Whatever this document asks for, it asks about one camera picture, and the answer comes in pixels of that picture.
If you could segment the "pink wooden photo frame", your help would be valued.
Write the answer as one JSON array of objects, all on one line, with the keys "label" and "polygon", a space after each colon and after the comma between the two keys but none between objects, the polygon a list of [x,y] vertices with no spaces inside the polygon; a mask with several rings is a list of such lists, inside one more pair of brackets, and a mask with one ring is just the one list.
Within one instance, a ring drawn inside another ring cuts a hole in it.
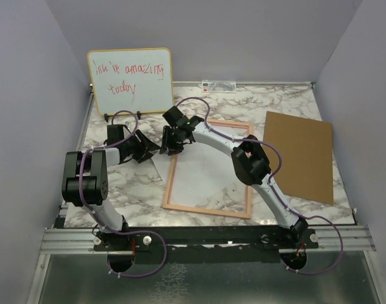
[{"label": "pink wooden photo frame", "polygon": [[163,129],[157,171],[166,182],[164,209],[251,218],[253,184],[269,161],[252,125],[199,117],[171,121]]}]

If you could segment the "white photo paper sheet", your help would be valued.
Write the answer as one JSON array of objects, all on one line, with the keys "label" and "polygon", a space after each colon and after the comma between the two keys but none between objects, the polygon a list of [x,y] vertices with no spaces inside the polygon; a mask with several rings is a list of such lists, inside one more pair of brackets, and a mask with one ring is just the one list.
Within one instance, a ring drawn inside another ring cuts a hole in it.
[{"label": "white photo paper sheet", "polygon": [[197,206],[235,182],[229,156],[205,144],[188,144],[177,155],[171,202]]}]

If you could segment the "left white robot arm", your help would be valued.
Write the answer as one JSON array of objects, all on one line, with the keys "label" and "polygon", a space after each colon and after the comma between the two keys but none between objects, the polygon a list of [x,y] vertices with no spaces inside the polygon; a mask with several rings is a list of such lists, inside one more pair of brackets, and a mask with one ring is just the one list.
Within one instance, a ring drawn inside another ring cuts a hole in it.
[{"label": "left white robot arm", "polygon": [[106,131],[103,146],[66,154],[61,192],[65,202],[86,210],[99,231],[109,234],[110,245],[123,250],[129,245],[130,234],[125,217],[108,198],[108,167],[147,161],[160,146],[140,130],[131,131],[123,124],[108,125]]}]

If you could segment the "brown cardboard backing board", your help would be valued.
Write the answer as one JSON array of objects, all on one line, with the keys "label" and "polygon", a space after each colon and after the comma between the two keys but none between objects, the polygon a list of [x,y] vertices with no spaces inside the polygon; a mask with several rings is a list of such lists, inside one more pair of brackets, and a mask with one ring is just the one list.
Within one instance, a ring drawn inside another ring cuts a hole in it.
[{"label": "brown cardboard backing board", "polygon": [[285,195],[333,205],[332,124],[269,111],[263,141],[282,157],[275,180]]}]

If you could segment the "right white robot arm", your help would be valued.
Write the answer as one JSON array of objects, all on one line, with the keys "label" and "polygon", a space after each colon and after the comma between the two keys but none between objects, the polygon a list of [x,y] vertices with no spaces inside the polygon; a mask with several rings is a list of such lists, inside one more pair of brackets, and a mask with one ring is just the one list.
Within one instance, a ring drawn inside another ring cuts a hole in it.
[{"label": "right white robot arm", "polygon": [[238,180],[251,186],[274,214],[277,224],[283,229],[282,243],[289,248],[295,248],[303,242],[308,223],[290,207],[273,177],[270,161],[257,137],[249,135],[238,138],[224,134],[210,125],[205,118],[195,115],[188,117],[176,106],[166,111],[163,118],[167,124],[163,127],[159,151],[161,154],[177,155],[184,150],[186,144],[195,142],[229,156]]}]

